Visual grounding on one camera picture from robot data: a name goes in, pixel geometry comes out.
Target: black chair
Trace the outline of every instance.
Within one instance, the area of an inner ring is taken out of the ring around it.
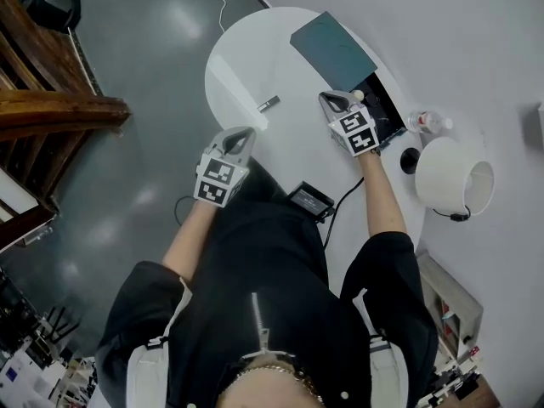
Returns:
[[[26,12],[42,27],[68,33],[82,15],[81,0],[21,0]]]

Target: white wall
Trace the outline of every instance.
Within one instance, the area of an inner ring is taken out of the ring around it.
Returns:
[[[24,213],[37,206],[37,201],[26,190],[15,183],[4,171],[0,170],[0,200],[5,202],[17,213]],[[3,222],[10,220],[12,216],[0,208],[0,219]]]
[[[465,224],[428,213],[422,239],[484,305],[482,369],[501,402],[532,406],[544,391],[544,151],[531,113],[544,100],[544,0],[268,1],[330,11],[414,107],[453,118],[453,136],[494,163],[487,211]]]

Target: wooden staircase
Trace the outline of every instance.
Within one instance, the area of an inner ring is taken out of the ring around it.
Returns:
[[[0,168],[42,208],[58,212],[52,194],[89,134],[129,116],[122,100],[95,95],[70,37],[0,0]],[[0,224],[0,249],[14,219]]]

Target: white lamp shade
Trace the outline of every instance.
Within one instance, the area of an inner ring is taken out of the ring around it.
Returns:
[[[436,138],[416,167],[416,192],[427,207],[446,213],[482,213],[495,188],[491,165],[450,138]]]

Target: desk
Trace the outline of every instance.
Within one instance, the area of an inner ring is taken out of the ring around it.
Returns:
[[[207,62],[206,96],[222,128],[252,126],[257,130],[253,156],[286,193],[301,181],[336,203],[360,179],[357,162],[332,139],[317,96],[331,89],[289,43],[291,34],[318,16],[302,8],[271,8],[251,14],[218,40]],[[377,65],[376,74],[401,116],[409,109],[400,88],[376,54],[353,32],[351,36]],[[265,111],[257,107],[275,95],[280,103]],[[422,232],[424,205],[417,199],[414,177],[400,169],[400,155],[422,148],[418,135],[393,139],[382,153],[394,193],[414,245]],[[365,188],[342,204],[326,249],[329,281],[339,294],[345,273],[368,239]],[[330,219],[320,224],[326,236]]]

